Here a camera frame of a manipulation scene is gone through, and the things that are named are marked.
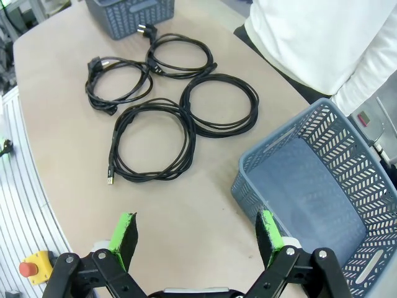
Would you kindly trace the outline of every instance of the table surface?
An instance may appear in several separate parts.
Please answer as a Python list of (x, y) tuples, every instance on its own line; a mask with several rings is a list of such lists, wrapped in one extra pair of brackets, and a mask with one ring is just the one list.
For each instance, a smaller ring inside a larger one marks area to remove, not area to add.
[[(138, 212), (140, 239), (130, 273), (147, 294), (165, 287), (247, 291), (263, 264), (253, 226), (230, 193), (238, 160), (307, 103), (260, 56), (198, 11), (193, 0), (177, 0), (175, 17), (158, 29), (159, 34), (174, 32), (203, 41), (219, 65), (216, 73), (251, 84), (261, 99), (256, 126), (236, 137), (197, 137), (191, 169), (173, 181), (134, 184), (116, 175), (115, 184), (107, 185), (110, 141), (123, 107), (112, 117), (92, 109), (84, 92), (87, 62), (95, 56), (143, 61), (149, 44), (138, 34), (111, 40), (80, 2), (27, 32), (14, 47), (38, 174), (63, 232), (81, 256), (93, 243), (111, 237), (122, 212)], [(205, 61), (191, 45), (170, 44), (158, 51), (158, 58), (173, 65)], [(99, 82), (97, 93), (108, 99), (122, 95), (139, 75), (134, 69), (115, 71)], [(147, 99), (179, 102), (187, 83), (154, 76)], [(192, 109), (205, 119), (229, 122), (248, 112), (249, 101), (239, 89), (212, 82), (193, 91)], [(147, 112), (127, 128), (120, 147), (127, 164), (148, 171), (164, 168), (181, 145), (181, 128), (174, 119)], [(294, 295), (288, 297), (304, 297), (292, 287), (289, 291)]]

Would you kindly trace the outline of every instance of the emergency stop button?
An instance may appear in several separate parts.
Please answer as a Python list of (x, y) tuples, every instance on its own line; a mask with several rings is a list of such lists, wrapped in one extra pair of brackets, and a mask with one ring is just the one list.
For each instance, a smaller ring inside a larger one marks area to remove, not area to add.
[(34, 263), (22, 262), (19, 264), (19, 273), (25, 278), (34, 276), (38, 273), (38, 268)]

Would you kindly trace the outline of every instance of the power cord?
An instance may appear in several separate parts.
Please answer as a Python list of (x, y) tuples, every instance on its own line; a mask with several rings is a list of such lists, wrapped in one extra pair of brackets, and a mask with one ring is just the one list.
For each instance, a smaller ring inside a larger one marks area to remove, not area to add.
[[(122, 134), (126, 127), (130, 125), (140, 112), (160, 111), (170, 113), (178, 118), (184, 131), (184, 144), (177, 158), (164, 170), (157, 172), (137, 173), (130, 169), (121, 159), (118, 146)], [(184, 171), (188, 170), (193, 162), (193, 155), (196, 143), (196, 129), (193, 119), (178, 104), (166, 98), (155, 98), (142, 104), (127, 108), (117, 119), (112, 146), (109, 152), (109, 167), (107, 173), (107, 183), (113, 184), (114, 173), (121, 175), (124, 179), (131, 182), (146, 182), (150, 180), (173, 180), (179, 177)]]
[[(217, 124), (202, 120), (195, 116), (190, 110), (190, 94), (194, 87), (207, 81), (220, 81), (232, 84), (243, 90), (244, 93), (247, 94), (249, 102), (251, 103), (251, 110), (249, 114), (239, 121), (227, 124)], [(228, 74), (218, 73), (193, 79), (184, 89), (179, 104), (195, 120), (198, 135), (207, 138), (225, 138), (232, 135), (239, 135), (253, 128), (258, 118), (259, 96), (254, 88), (248, 83), (244, 82), (242, 79), (230, 76)]]
[(11, 24), (11, 26), (15, 29), (15, 31), (16, 31), (19, 35), (22, 35), (22, 34), (23, 34), (23, 31), (20, 30), (20, 28), (18, 28), (18, 26), (16, 26), (15, 23), (11, 20), (9, 14), (8, 14), (8, 11), (7, 11), (7, 9), (6, 9), (5, 5), (4, 5), (4, 3), (2, 2), (2, 0), (0, 0), (0, 2), (1, 2), (1, 7), (2, 7), (2, 9), (3, 9), (3, 11), (4, 11), (4, 15), (6, 16), (7, 20), (9, 21), (9, 23)]
[[(128, 93), (119, 98), (116, 98), (111, 101), (106, 101), (99, 96), (94, 94), (95, 86), (98, 80), (108, 71), (116, 70), (121, 67), (134, 67), (138, 68), (141, 71), (141, 76), (135, 85), (135, 87)], [(147, 90), (137, 96), (133, 96), (137, 91), (139, 91), (146, 80), (149, 80), (149, 87)], [(104, 111), (108, 115), (113, 115), (117, 111), (117, 105), (119, 104), (127, 104), (129, 102), (137, 101), (150, 93), (153, 88), (153, 79), (150, 76), (148, 65), (144, 62), (136, 62), (133, 60), (127, 60), (118, 57), (95, 57), (88, 63), (88, 79), (86, 82), (86, 93), (88, 95), (88, 100), (90, 105), (99, 111)]]
[[(150, 71), (156, 73), (159, 76), (165, 76), (167, 78), (172, 78), (172, 79), (191, 79), (199, 75), (203, 75), (203, 73), (209, 74), (218, 66), (213, 61), (211, 50), (203, 42), (199, 40), (192, 39), (185, 35), (174, 34), (174, 33), (164, 34), (159, 38), (156, 38), (157, 28), (149, 24), (139, 25), (138, 32), (142, 33), (144, 37), (150, 40), (150, 48), (146, 54), (146, 62), (149, 65)], [(155, 57), (154, 53), (161, 45), (164, 45), (165, 43), (168, 42), (186, 42), (201, 48), (207, 56), (206, 64), (197, 68), (184, 68), (184, 67), (172, 66), (165, 62), (161, 62)], [(175, 70), (179, 72), (178, 73), (167, 72), (162, 68), (162, 66), (170, 70)]]

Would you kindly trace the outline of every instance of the person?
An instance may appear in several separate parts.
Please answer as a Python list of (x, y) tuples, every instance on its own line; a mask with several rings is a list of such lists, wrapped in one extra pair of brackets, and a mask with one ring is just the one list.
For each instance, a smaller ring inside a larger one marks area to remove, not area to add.
[(310, 104), (351, 114), (397, 70), (397, 0), (253, 0), (234, 32)]

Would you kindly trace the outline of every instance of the basket handle hole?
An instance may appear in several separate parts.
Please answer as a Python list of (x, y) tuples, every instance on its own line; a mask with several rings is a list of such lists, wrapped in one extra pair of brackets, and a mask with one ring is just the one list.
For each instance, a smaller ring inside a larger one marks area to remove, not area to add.
[(373, 256), (372, 259), (368, 262), (366, 267), (363, 269), (361, 274), (358, 276), (358, 278), (355, 280), (356, 284), (361, 284), (363, 281), (366, 280), (368, 275), (371, 273), (372, 269), (376, 266), (378, 263), (379, 259), (383, 255), (383, 250), (378, 250)]

